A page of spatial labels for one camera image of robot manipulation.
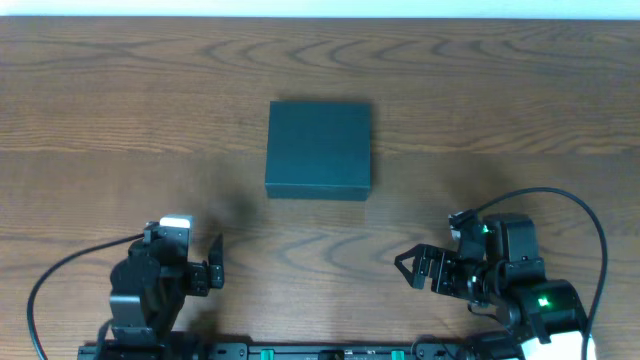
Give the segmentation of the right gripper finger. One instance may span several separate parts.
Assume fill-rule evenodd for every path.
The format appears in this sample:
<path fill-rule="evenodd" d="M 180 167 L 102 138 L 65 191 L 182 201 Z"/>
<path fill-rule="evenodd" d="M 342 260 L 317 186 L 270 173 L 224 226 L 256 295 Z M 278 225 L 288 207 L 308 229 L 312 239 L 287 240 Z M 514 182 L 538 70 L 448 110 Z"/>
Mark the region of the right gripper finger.
<path fill-rule="evenodd" d="M 406 252 L 403 252 L 403 253 L 397 255 L 395 257 L 395 262 L 396 263 L 401 263 L 404 260 L 407 260 L 407 259 L 410 259 L 410 258 L 431 259 L 431 258 L 434 257 L 434 250 L 435 250 L 434 246 L 427 245 L 427 244 L 418 244 L 418 245 L 414 246 L 413 248 L 407 250 Z"/>
<path fill-rule="evenodd" d="M 425 284 L 425 258 L 410 259 L 412 260 L 411 268 L 404 265 L 406 260 L 401 263 L 396 263 L 394 259 L 394 265 L 412 288 L 423 289 Z"/>

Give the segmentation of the dark green box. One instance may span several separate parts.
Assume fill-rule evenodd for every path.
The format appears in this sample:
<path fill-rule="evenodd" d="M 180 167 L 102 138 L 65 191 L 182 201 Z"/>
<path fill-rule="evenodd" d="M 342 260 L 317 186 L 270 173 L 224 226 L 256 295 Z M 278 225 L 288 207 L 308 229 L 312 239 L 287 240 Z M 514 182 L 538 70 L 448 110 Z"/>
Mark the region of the dark green box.
<path fill-rule="evenodd" d="M 372 187 L 372 117 L 369 103 L 271 102 L 267 195 L 365 201 Z"/>

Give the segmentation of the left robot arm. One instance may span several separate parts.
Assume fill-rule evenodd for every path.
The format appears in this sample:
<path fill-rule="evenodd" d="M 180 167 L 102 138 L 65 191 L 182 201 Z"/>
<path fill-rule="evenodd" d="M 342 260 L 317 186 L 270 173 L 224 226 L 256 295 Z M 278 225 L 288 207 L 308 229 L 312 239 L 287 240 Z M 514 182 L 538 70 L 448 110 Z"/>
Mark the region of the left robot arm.
<path fill-rule="evenodd" d="M 206 346 L 173 326 L 188 296 L 224 287 L 224 237 L 201 262 L 188 260 L 192 232 L 150 222 L 110 274 L 112 318 L 99 331 L 95 359 L 205 359 Z"/>

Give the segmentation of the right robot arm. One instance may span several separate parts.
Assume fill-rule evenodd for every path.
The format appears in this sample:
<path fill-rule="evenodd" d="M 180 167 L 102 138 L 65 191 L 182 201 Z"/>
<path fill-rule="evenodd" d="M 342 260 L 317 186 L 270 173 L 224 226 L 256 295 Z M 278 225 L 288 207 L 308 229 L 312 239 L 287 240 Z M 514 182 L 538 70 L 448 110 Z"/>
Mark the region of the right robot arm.
<path fill-rule="evenodd" d="M 419 244 L 397 255 L 396 268 L 415 289 L 466 301 L 469 312 L 488 315 L 502 331 L 472 336 L 458 359 L 524 359 L 535 345 L 584 337 L 587 314 L 573 285 L 550 280 L 533 221 L 523 214 L 484 218 L 472 211 L 450 216 L 455 250 Z"/>

